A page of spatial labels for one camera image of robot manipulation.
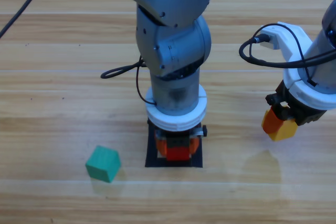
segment screw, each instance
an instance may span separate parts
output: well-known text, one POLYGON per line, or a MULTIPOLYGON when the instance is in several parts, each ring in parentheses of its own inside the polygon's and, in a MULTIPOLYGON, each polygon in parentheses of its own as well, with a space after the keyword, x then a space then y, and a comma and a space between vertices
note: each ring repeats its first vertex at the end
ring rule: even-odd
POLYGON ((329 37, 332 37, 334 35, 334 31, 333 30, 330 30, 329 32, 328 32, 328 36, 329 37))

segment wooden surface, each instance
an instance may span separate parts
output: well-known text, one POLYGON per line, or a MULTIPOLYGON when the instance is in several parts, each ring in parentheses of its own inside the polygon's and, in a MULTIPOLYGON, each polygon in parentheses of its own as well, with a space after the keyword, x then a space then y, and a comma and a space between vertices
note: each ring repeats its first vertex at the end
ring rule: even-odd
MULTIPOLYGON (((3 27, 25 0, 0 0, 3 27)), ((131 0, 34 0, 0 40, 0 223, 336 223, 336 112, 273 143, 260 126, 281 70, 238 56, 260 25, 301 25, 312 39, 332 0, 212 0, 204 168, 144 168, 145 105, 135 73, 131 0), (119 151, 112 184, 88 177, 98 145, 119 151)), ((255 55, 282 61, 278 51, 255 55)), ((149 87, 143 69, 140 86, 149 87)))

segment green cube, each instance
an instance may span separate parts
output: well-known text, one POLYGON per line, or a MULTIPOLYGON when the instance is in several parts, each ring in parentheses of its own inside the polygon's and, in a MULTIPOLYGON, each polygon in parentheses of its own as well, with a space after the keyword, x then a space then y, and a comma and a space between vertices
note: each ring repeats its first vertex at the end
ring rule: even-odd
POLYGON ((110 183, 118 173, 121 162, 117 151, 97 146, 85 166, 91 178, 110 183))

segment black connector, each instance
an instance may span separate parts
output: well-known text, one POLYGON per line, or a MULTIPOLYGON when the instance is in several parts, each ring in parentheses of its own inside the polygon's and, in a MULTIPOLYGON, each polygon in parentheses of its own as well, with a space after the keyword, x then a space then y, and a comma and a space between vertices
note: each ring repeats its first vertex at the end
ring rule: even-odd
POLYGON ((270 42, 271 38, 267 34, 259 34, 254 37, 255 43, 270 42))

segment white ring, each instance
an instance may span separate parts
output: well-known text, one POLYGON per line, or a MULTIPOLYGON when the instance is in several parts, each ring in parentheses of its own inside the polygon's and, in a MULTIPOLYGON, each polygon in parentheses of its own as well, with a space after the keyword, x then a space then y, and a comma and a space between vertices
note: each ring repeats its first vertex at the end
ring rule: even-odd
MULTIPOLYGON (((146 110, 149 120, 157 127, 165 131, 187 131, 197 126, 206 114, 207 97, 206 92, 199 85, 199 99, 196 108, 185 115, 166 115, 159 111, 155 105, 146 103, 146 110)), ((150 87, 146 94, 146 100, 153 102, 153 91, 150 87)))

